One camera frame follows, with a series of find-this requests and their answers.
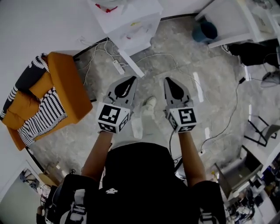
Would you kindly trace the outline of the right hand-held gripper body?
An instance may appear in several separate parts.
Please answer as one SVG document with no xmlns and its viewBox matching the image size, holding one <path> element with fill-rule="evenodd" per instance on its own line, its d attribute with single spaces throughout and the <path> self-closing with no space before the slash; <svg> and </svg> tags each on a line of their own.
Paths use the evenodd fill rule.
<svg viewBox="0 0 280 224">
<path fill-rule="evenodd" d="M 193 106 L 192 100 L 167 105 L 164 112 L 175 133 L 190 132 L 198 123 L 197 109 Z"/>
</svg>

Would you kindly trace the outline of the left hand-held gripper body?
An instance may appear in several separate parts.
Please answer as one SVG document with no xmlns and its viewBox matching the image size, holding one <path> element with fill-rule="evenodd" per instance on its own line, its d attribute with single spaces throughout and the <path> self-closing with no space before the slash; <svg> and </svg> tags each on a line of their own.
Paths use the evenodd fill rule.
<svg viewBox="0 0 280 224">
<path fill-rule="evenodd" d="M 101 131 L 118 134 L 131 117 L 131 99 L 129 97 L 105 96 L 99 102 L 97 123 Z"/>
</svg>

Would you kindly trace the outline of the white water dispenser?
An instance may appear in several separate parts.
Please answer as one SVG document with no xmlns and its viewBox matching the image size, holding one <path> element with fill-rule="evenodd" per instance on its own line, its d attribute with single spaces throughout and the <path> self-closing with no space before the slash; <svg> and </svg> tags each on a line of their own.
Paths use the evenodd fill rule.
<svg viewBox="0 0 280 224">
<path fill-rule="evenodd" d="M 87 0 L 103 32 L 117 46 L 121 57 L 139 76 L 144 73 L 131 56 L 151 46 L 163 11 L 158 0 L 132 0 L 127 8 L 118 7 L 106 13 Z"/>
</svg>

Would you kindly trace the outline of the person's right forearm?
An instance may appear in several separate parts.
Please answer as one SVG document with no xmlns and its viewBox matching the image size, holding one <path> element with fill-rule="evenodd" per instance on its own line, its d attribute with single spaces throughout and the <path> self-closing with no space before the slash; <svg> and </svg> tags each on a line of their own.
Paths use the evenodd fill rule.
<svg viewBox="0 0 280 224">
<path fill-rule="evenodd" d="M 204 165 L 199 157 L 190 132 L 179 133 L 182 163 L 188 187 L 206 181 Z"/>
</svg>

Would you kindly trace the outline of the person's left forearm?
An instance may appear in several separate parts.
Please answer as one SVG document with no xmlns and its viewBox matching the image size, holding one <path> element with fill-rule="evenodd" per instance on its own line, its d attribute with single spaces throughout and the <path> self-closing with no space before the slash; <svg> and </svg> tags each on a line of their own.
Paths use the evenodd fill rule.
<svg viewBox="0 0 280 224">
<path fill-rule="evenodd" d="M 100 132 L 99 136 L 86 159 L 81 175 L 100 182 L 105 167 L 108 151 L 111 146 L 113 133 Z"/>
</svg>

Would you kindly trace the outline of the person's right shoe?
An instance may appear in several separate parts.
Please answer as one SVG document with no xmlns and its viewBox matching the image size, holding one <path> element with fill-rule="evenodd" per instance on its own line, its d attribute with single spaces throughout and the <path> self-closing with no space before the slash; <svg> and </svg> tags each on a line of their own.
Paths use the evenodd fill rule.
<svg viewBox="0 0 280 224">
<path fill-rule="evenodd" d="M 148 111 L 154 111 L 154 108 L 155 108 L 155 106 L 156 106 L 156 103 L 157 103 L 157 99 L 156 99 L 156 97 L 155 96 L 151 96 L 151 97 L 149 97 L 146 101 L 145 101 L 145 103 L 144 103 L 144 105 L 142 106 L 142 109 L 143 110 L 148 110 Z"/>
</svg>

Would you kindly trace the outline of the person's light trousers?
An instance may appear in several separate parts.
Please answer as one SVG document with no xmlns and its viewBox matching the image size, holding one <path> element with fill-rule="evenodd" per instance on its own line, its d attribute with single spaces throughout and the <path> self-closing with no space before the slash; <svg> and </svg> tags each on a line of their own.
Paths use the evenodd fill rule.
<svg viewBox="0 0 280 224">
<path fill-rule="evenodd" d="M 112 150 L 121 146 L 130 145 L 134 143 L 149 143 L 156 144 L 167 148 L 168 142 L 164 134 L 160 131 L 158 125 L 154 120 L 154 107 L 151 105 L 144 105 L 141 108 L 141 122 L 142 122 L 142 138 L 134 137 L 131 121 L 129 121 L 120 133 L 114 135 L 114 143 Z"/>
</svg>

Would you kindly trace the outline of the orange sofa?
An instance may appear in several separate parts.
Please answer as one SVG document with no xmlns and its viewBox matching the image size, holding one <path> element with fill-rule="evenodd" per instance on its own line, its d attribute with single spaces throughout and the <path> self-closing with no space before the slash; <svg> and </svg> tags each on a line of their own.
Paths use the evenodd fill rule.
<svg viewBox="0 0 280 224">
<path fill-rule="evenodd" d="M 73 57 L 66 54 L 51 52 L 47 54 L 47 63 L 56 92 L 67 117 L 63 119 L 53 130 L 37 137 L 35 141 L 69 124 L 78 123 L 92 109 L 91 101 L 83 86 Z M 16 135 L 15 131 L 8 127 L 7 129 L 19 151 L 27 147 Z"/>
</svg>

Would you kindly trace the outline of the black white striped blanket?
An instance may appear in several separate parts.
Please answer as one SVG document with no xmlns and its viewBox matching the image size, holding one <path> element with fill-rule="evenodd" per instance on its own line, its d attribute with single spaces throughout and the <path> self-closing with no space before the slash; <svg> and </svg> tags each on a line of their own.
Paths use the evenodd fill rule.
<svg viewBox="0 0 280 224">
<path fill-rule="evenodd" d="M 7 109 L 15 99 L 16 93 L 18 91 L 30 93 L 31 91 L 29 89 L 46 71 L 50 73 L 47 63 L 47 54 L 42 53 L 29 63 L 16 81 L 0 113 L 0 121 L 5 117 Z M 44 97 L 39 100 L 39 109 L 34 116 L 26 120 L 19 129 L 10 129 L 15 131 L 16 135 L 22 140 L 25 146 L 30 146 L 35 142 L 37 137 L 53 130 L 66 117 L 67 114 L 61 104 L 54 85 Z"/>
</svg>

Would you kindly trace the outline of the teal waste bin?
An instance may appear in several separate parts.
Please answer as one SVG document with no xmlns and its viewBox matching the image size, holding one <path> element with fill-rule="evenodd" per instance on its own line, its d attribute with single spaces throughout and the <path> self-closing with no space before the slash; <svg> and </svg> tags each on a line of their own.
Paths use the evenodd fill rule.
<svg viewBox="0 0 280 224">
<path fill-rule="evenodd" d="M 214 40 L 217 36 L 217 28 L 208 21 L 200 23 L 192 31 L 192 38 L 196 42 L 209 42 Z"/>
</svg>

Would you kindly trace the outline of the person's black shirt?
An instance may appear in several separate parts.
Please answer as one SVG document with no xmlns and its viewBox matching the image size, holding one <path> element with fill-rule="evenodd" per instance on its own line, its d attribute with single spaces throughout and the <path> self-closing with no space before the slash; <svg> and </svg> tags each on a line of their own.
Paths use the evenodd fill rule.
<svg viewBox="0 0 280 224">
<path fill-rule="evenodd" d="M 133 143 L 108 152 L 102 183 L 67 175 L 55 224 L 226 224 L 217 183 L 186 186 L 167 148 Z"/>
</svg>

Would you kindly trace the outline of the wooden stool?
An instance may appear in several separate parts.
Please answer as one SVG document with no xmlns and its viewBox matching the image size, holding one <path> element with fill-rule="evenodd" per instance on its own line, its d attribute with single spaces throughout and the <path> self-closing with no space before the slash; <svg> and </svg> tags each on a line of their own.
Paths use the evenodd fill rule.
<svg viewBox="0 0 280 224">
<path fill-rule="evenodd" d="M 40 180 L 48 186 L 59 186 L 60 181 L 53 163 L 48 163 L 43 173 L 38 174 Z"/>
</svg>

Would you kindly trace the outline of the orange cushion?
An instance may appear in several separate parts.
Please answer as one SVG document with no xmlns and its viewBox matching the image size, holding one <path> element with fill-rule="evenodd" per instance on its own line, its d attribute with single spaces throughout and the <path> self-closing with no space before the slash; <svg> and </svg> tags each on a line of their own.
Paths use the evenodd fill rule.
<svg viewBox="0 0 280 224">
<path fill-rule="evenodd" d="M 39 110 L 39 100 L 54 86 L 51 75 L 45 72 L 43 76 L 29 89 L 30 93 L 18 91 L 2 123 L 7 127 L 18 130 L 24 122 Z"/>
</svg>

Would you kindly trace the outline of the black frame chair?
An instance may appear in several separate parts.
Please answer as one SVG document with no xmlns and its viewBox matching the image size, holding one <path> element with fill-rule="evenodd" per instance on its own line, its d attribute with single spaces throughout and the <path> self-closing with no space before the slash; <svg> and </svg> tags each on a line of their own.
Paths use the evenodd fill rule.
<svg viewBox="0 0 280 224">
<path fill-rule="evenodd" d="M 256 143 L 262 147 L 266 147 L 270 138 L 276 139 L 280 131 L 280 125 L 269 125 L 261 116 L 252 115 L 248 120 L 249 127 L 254 131 L 253 134 L 245 134 L 244 138 Z"/>
</svg>

